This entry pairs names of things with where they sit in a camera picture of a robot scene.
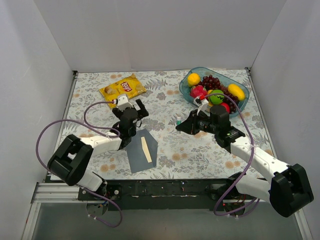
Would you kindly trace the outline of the green white glue stick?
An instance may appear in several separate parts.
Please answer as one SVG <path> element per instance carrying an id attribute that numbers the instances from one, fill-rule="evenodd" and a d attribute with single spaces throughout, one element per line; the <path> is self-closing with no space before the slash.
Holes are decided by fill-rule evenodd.
<path id="1" fill-rule="evenodd" d="M 177 118 L 176 118 L 176 124 L 177 124 L 177 125 L 180 125 L 181 122 L 182 122 L 181 117 L 177 117 Z"/>

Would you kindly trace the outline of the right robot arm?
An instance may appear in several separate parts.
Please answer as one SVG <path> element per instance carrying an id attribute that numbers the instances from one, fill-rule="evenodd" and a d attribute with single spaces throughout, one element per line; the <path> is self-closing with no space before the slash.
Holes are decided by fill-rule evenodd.
<path id="1" fill-rule="evenodd" d="M 252 178 L 243 170 L 229 177 L 226 185 L 215 191 L 220 195 L 215 211 L 225 197 L 237 199 L 247 195 L 253 197 L 252 203 L 259 200 L 270 203 L 278 214 L 287 218 L 314 200 L 306 170 L 300 164 L 290 165 L 256 147 L 250 133 L 245 134 L 232 126 L 229 113 L 223 106 L 211 107 L 210 115 L 200 109 L 192 110 L 188 118 L 175 128 L 188 135 L 196 135 L 200 131 L 213 134 L 221 148 L 263 176 L 262 179 Z"/>

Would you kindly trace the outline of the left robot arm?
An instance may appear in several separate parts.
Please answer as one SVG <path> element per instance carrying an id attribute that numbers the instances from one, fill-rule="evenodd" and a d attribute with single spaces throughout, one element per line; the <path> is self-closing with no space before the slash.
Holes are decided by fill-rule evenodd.
<path id="1" fill-rule="evenodd" d="M 106 196 L 105 180 L 87 169 L 91 157 L 108 151 L 124 149 L 137 133 L 137 122 L 149 115 L 145 105 L 137 99 L 139 109 L 125 95 L 113 101 L 112 113 L 119 121 L 107 133 L 93 137 L 68 135 L 47 163 L 50 172 L 69 186 L 78 185 L 89 190 L 95 200 Z"/>

